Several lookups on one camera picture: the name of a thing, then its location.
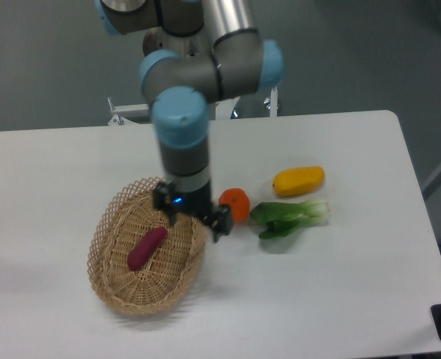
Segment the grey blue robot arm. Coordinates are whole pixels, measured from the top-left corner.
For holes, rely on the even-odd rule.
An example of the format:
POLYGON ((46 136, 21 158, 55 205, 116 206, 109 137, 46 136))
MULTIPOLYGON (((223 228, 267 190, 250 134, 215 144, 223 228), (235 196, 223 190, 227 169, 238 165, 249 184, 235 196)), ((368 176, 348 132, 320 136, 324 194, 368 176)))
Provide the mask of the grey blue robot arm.
POLYGON ((215 238, 228 235, 231 210, 211 200, 210 108, 275 88, 285 74, 279 44, 261 38, 249 1, 98 1, 96 8, 110 34, 162 34, 139 69, 165 172, 153 207, 171 224, 181 213, 215 238))

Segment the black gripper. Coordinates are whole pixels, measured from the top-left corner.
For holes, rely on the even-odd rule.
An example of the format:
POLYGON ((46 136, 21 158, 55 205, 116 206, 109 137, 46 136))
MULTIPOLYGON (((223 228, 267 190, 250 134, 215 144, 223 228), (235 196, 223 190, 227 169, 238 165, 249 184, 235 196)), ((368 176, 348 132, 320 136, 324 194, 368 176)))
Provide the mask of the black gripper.
POLYGON ((210 228, 214 243, 228 236, 233 228, 231 207, 212 204, 209 182, 197 190, 182 192, 173 182, 159 181, 153 190, 153 208, 166 216, 170 227, 180 214, 198 219, 210 228))

